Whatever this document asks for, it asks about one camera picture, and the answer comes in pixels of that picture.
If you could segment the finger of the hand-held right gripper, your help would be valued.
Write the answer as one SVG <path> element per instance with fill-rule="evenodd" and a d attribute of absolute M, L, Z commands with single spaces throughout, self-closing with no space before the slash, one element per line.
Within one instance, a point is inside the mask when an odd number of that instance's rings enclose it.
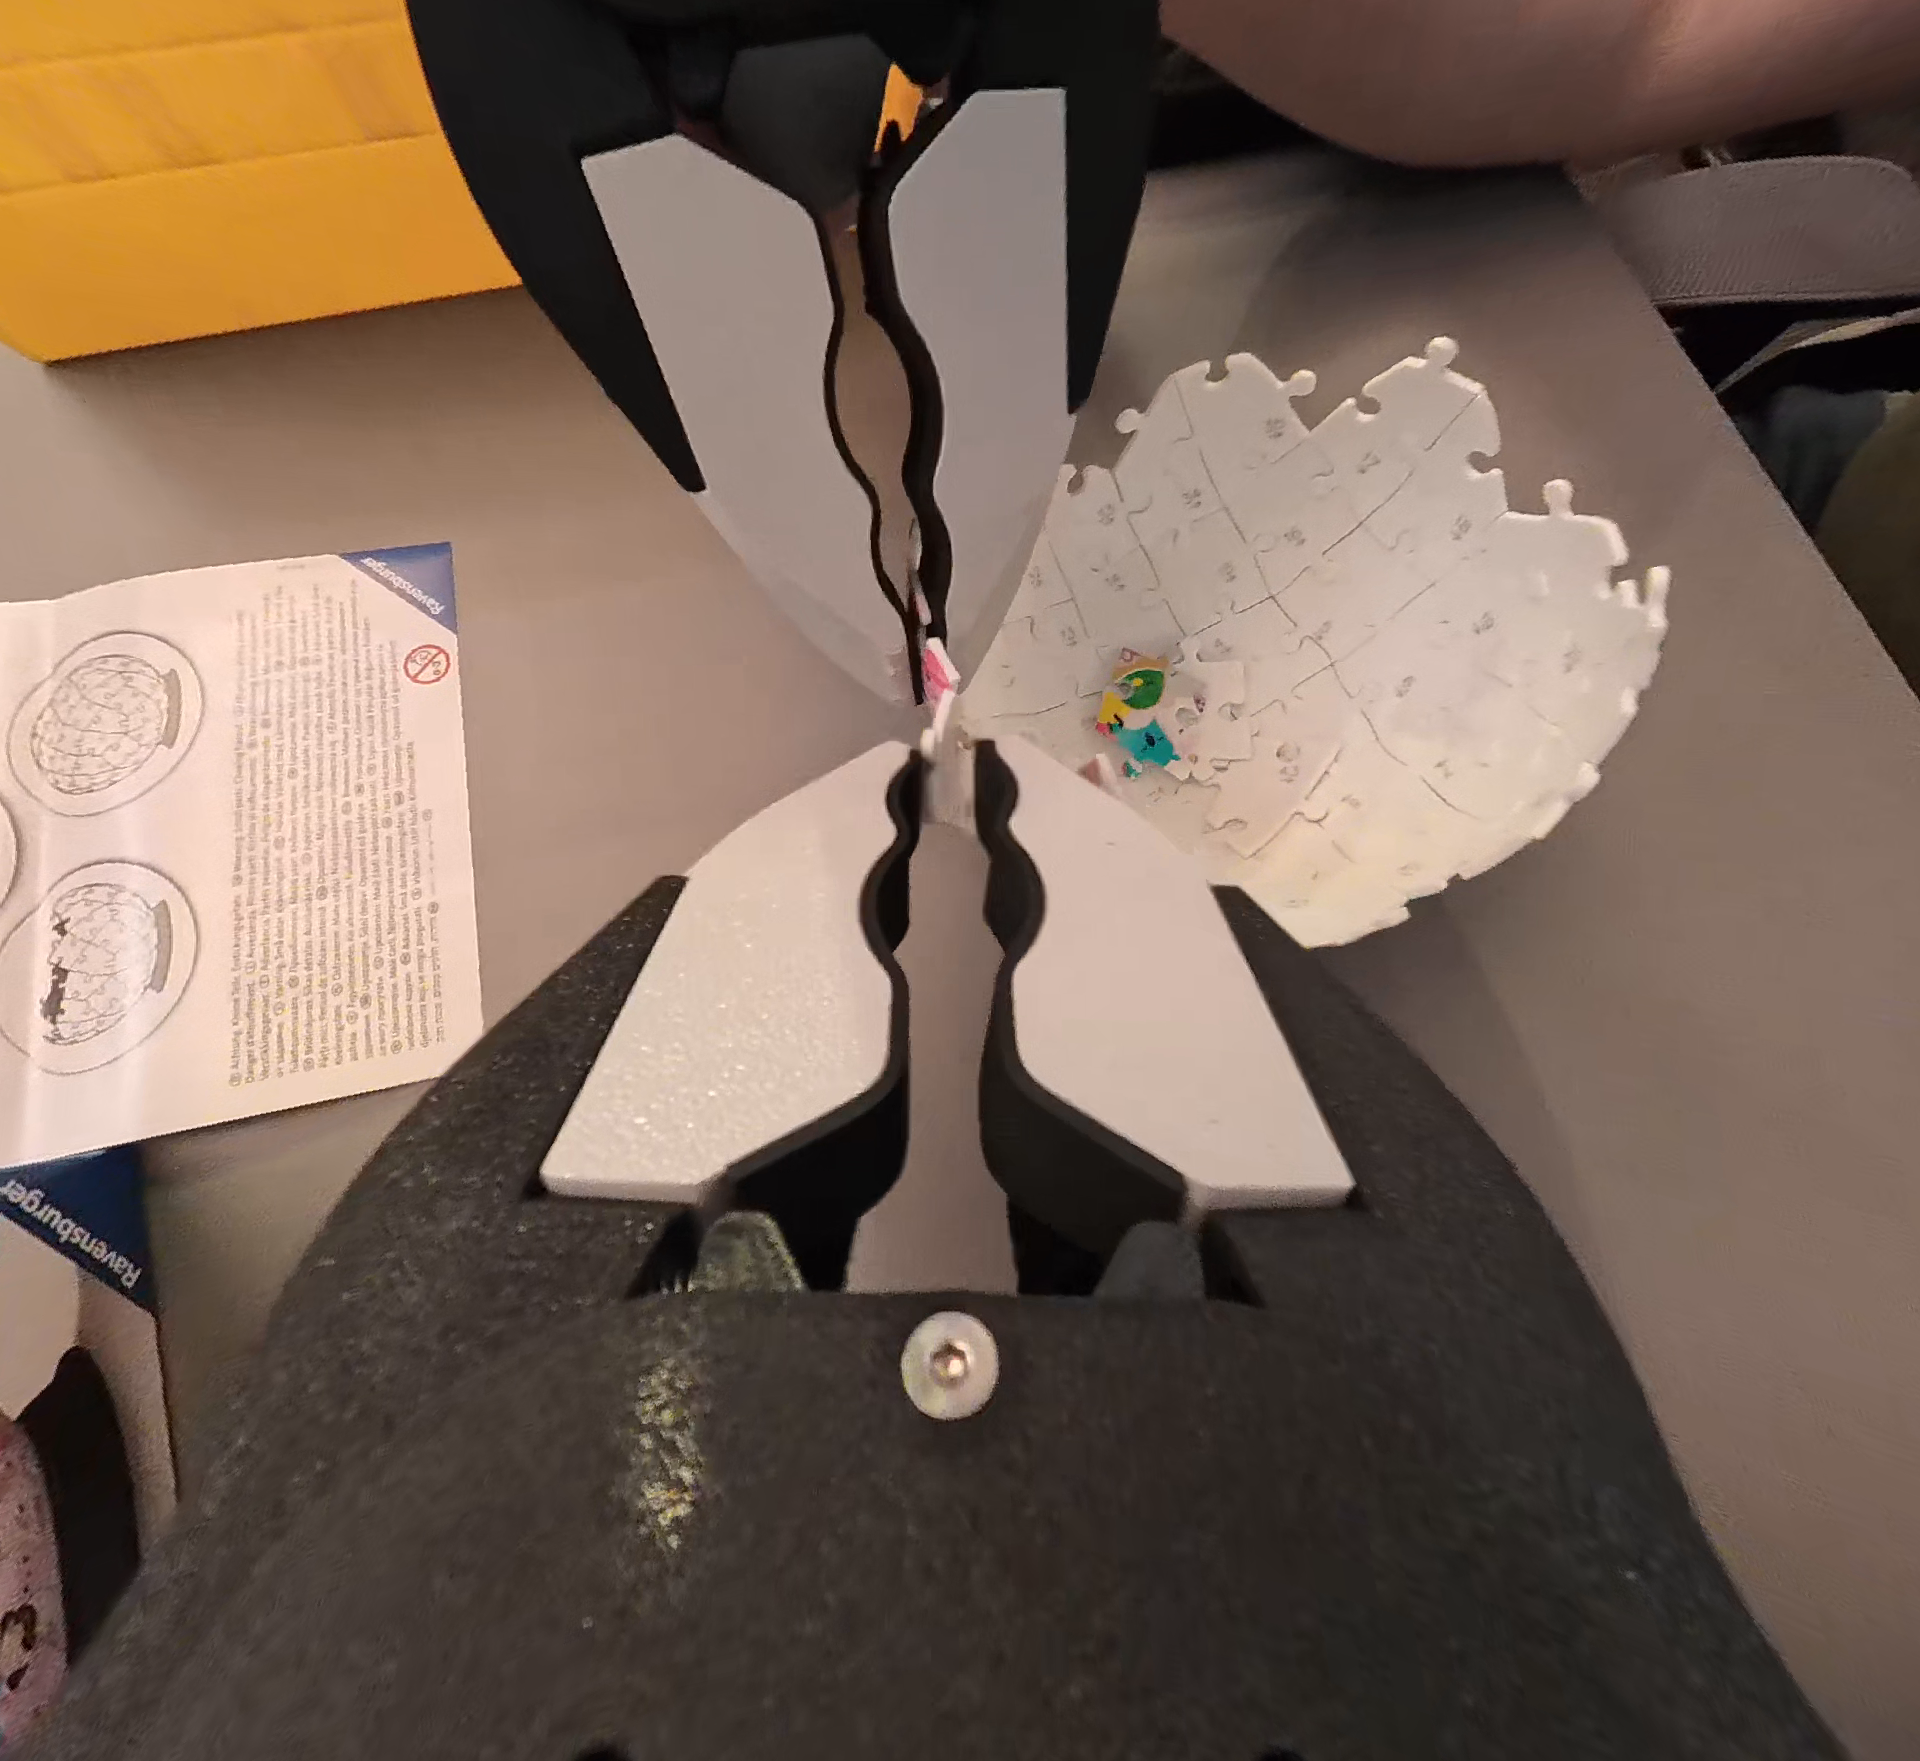
<path fill-rule="evenodd" d="M 841 311 L 816 217 L 684 136 L 590 156 L 584 173 L 701 469 L 698 507 L 809 643 L 909 705 L 878 498 L 829 395 Z"/>
<path fill-rule="evenodd" d="M 857 215 L 908 392 L 909 606 L 986 659 L 1070 452 L 1067 94 L 983 88 L 890 136 Z"/>

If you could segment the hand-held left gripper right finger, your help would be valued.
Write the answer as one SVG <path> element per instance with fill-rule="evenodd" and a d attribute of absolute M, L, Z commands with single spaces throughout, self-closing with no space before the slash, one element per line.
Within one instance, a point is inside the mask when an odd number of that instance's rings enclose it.
<path fill-rule="evenodd" d="M 1029 741 L 973 757 L 1002 949 L 980 1141 L 1027 1214 L 1346 1202 L 1353 1176 L 1220 897 L 1125 803 Z"/>

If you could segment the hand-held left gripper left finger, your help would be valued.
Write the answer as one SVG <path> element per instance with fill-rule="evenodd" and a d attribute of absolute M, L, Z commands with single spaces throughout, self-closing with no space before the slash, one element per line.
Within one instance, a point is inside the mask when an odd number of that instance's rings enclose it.
<path fill-rule="evenodd" d="M 900 1094 L 921 788 L 888 741 L 694 864 L 546 1150 L 550 1193 L 708 1208 Z"/>

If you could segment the yellow plastic bin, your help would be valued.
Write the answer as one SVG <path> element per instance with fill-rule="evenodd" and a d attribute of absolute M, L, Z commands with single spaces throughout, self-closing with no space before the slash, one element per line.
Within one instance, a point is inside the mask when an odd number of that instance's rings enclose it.
<path fill-rule="evenodd" d="M 511 289 L 403 0 L 3 0 L 3 335 L 38 362 Z"/>

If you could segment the white half puzzle ball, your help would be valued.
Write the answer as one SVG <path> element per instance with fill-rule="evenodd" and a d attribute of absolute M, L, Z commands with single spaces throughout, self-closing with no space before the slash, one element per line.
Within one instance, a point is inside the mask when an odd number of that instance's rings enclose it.
<path fill-rule="evenodd" d="M 1067 467 L 955 736 L 1021 738 L 1129 805 L 1304 945 L 1550 835 L 1600 780 L 1669 636 L 1669 569 L 1552 479 L 1506 501 L 1488 388 L 1434 339 L 1309 426 L 1316 378 L 1235 353 Z M 1125 784 L 1093 729 L 1120 650 L 1248 665 L 1252 757 Z"/>

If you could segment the white loose puzzle piece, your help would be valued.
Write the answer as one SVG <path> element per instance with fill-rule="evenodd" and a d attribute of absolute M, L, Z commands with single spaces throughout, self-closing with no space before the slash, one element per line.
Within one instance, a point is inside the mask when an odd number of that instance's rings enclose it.
<path fill-rule="evenodd" d="M 1240 659 L 1180 655 L 1168 680 L 1162 722 L 1175 746 L 1168 772 L 1179 783 L 1212 784 L 1252 757 L 1247 717 L 1248 665 Z"/>

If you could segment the colourful loose puzzle piece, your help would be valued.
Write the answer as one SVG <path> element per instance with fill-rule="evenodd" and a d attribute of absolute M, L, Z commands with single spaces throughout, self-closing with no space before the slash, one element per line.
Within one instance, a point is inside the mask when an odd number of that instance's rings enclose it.
<path fill-rule="evenodd" d="M 1184 783 L 1192 775 L 1179 741 L 1175 670 L 1166 655 L 1120 650 L 1098 698 L 1093 729 L 1125 784 L 1156 775 Z"/>

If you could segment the colourful puzzle box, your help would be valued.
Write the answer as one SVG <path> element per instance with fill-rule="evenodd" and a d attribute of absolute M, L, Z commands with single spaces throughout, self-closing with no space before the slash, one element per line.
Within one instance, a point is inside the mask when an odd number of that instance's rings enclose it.
<path fill-rule="evenodd" d="M 3 1742 L 44 1721 L 177 1502 L 137 1150 L 3 1172 Z"/>

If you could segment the white instruction leaflet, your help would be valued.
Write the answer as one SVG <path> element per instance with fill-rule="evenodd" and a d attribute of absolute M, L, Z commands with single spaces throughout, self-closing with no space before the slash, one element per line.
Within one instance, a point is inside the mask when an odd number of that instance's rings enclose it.
<path fill-rule="evenodd" d="M 444 1073 L 482 1029 L 454 549 L 3 610 L 3 1150 Z"/>

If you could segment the olive trousers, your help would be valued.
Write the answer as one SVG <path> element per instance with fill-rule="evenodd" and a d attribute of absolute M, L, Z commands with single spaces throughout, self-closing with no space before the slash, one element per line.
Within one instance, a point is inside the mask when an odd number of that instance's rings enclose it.
<path fill-rule="evenodd" d="M 1815 543 L 1881 645 L 1918 690 L 1918 394 L 1886 414 L 1844 467 Z"/>

